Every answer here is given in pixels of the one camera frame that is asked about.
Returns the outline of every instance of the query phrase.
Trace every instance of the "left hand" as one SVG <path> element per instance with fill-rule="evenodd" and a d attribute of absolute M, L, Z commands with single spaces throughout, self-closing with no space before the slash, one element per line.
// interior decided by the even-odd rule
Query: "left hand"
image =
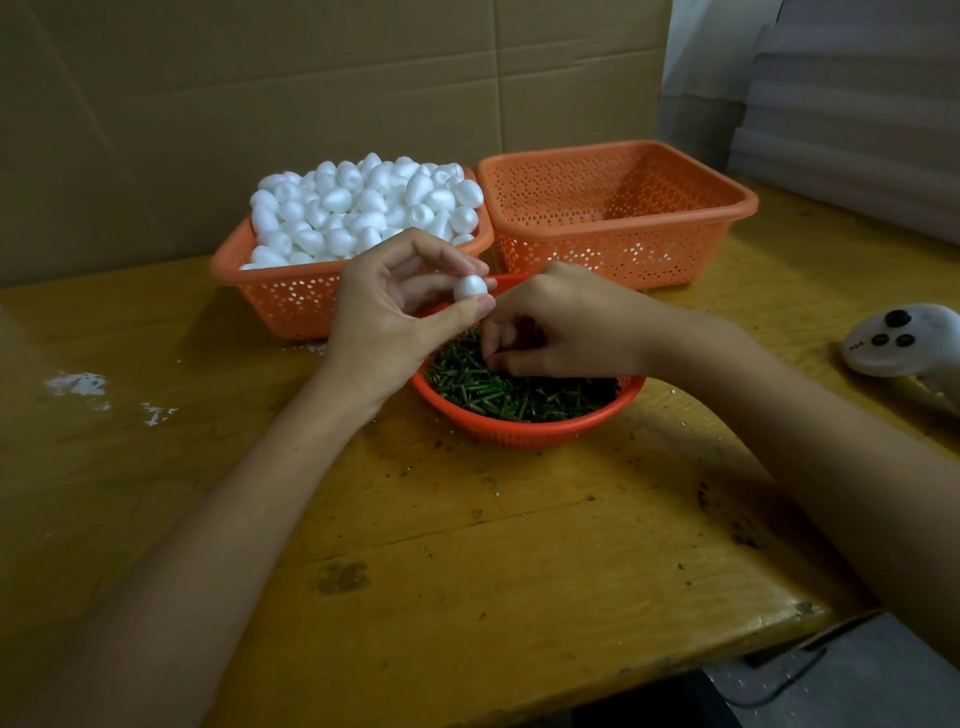
<path fill-rule="evenodd" d="M 354 258 L 340 275 L 322 376 L 379 408 L 435 349 L 490 313 L 494 301 L 490 294 L 472 296 L 422 319 L 409 314 L 451 298 L 461 277 L 489 272 L 483 261 L 417 229 Z M 492 290 L 496 281 L 486 281 Z"/>

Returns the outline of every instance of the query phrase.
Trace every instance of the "pile of green sticks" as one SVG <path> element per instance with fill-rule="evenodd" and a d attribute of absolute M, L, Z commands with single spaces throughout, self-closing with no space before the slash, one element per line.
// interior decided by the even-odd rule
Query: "pile of green sticks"
<path fill-rule="evenodd" d="M 616 379 L 510 376 L 487 369 L 480 330 L 471 328 L 434 355 L 423 377 L 445 400 L 485 417 L 555 423 L 582 417 L 616 399 Z"/>

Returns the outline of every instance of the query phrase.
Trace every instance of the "white controller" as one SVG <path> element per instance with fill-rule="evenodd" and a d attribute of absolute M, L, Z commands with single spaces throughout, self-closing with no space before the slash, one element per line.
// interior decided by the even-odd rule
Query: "white controller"
<path fill-rule="evenodd" d="M 843 341 L 843 358 L 868 376 L 912 376 L 960 408 L 960 314 L 936 303 L 878 313 Z"/>

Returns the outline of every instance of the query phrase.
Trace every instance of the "forearm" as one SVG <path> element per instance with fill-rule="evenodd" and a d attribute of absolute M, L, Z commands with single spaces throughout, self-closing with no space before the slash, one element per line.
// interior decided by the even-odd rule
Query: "forearm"
<path fill-rule="evenodd" d="M 960 663 L 960 467 L 727 326 L 675 383 L 736 432 L 891 611 Z"/>
<path fill-rule="evenodd" d="M 300 514 L 368 409 L 311 380 L 95 613 L 20 724 L 198 725 Z"/>

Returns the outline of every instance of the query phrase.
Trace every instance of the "brown cardboard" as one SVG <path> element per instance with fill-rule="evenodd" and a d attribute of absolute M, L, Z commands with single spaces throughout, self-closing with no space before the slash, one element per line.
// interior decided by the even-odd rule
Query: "brown cardboard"
<path fill-rule="evenodd" d="M 669 14 L 669 0 L 3 3 L 0 285 L 212 252 L 257 180 L 325 158 L 472 165 L 651 136 Z"/>

